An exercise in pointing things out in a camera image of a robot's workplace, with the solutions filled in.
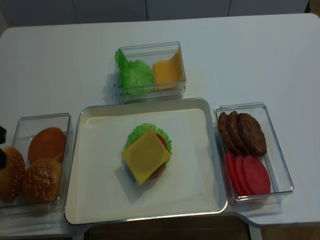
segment cabinet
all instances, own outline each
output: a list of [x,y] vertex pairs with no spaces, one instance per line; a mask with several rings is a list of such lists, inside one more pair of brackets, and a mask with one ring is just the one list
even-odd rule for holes
[[12,27],[76,24],[72,0],[3,0]]
[[145,0],[73,0],[80,24],[146,21]]
[[148,20],[227,17],[230,0],[146,0]]
[[309,0],[231,0],[229,16],[304,13]]

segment red tomato slice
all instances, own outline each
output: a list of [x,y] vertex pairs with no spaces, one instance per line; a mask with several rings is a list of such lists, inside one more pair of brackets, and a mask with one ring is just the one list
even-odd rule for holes
[[226,163],[226,168],[227,168],[228,175],[230,177],[232,186],[234,188],[234,191],[236,192],[236,194],[238,194],[238,196],[243,196],[244,193],[242,192],[242,190],[239,186],[239,183],[236,179],[235,159],[230,152],[227,152],[225,155],[225,163]]
[[156,133],[155,135],[158,137],[158,139],[160,139],[160,141],[162,142],[162,144],[164,145],[164,147],[168,150],[168,148],[167,148],[167,143],[166,143],[166,141],[164,140],[164,138],[163,138],[162,136],[160,136],[158,133]]
[[269,194],[271,189],[270,178],[262,162],[247,155],[243,160],[243,172],[247,185],[253,194]]
[[244,196],[252,195],[253,192],[250,190],[247,179],[244,173],[244,159],[242,155],[238,155],[235,159],[234,171],[237,182],[239,183],[240,189],[243,192]]

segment lettuce leaf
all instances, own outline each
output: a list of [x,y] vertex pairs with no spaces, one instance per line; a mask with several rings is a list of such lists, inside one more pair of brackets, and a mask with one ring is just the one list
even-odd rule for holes
[[[114,59],[119,69],[120,87],[133,88],[150,86],[154,84],[154,75],[151,67],[141,60],[128,61],[124,53],[119,49],[115,52]],[[150,93],[152,89],[128,89],[126,95]]]
[[[165,140],[166,147],[168,152],[172,155],[172,145],[171,140],[169,139],[168,134],[166,134],[162,129],[157,128],[155,125],[151,123],[144,123],[142,125],[136,126],[132,133],[129,134],[128,139],[125,144],[125,149],[133,144],[138,138],[140,138],[143,134],[152,129],[156,134],[159,134]],[[166,164],[169,162],[170,158],[164,163],[163,167],[166,167]]]

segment yellow cheese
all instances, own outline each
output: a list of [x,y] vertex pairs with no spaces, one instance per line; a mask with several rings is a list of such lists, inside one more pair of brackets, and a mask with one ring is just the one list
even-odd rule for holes
[[180,50],[167,61],[160,61],[152,65],[155,84],[172,84],[183,81],[183,69]]
[[151,129],[121,154],[139,185],[170,157],[168,150]]

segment burger patty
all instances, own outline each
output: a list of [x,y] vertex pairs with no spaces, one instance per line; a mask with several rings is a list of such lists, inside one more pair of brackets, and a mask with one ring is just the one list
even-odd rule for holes
[[228,133],[228,129],[227,129],[227,117],[228,115],[225,112],[222,112],[219,116],[218,119],[218,130],[219,133],[222,137],[222,140],[225,144],[225,146],[228,148],[228,150],[237,155],[240,155],[241,152],[239,151],[239,149],[234,145],[233,141],[231,140],[231,137]]
[[238,133],[238,116],[239,114],[236,111],[231,112],[227,116],[226,127],[235,147],[239,149],[243,155],[247,155],[249,154],[249,150]]
[[158,177],[166,168],[165,164],[162,164],[160,167],[158,167],[149,177],[149,179],[155,179]]
[[252,155],[261,157],[267,153],[265,135],[258,121],[247,113],[238,116],[238,133]]

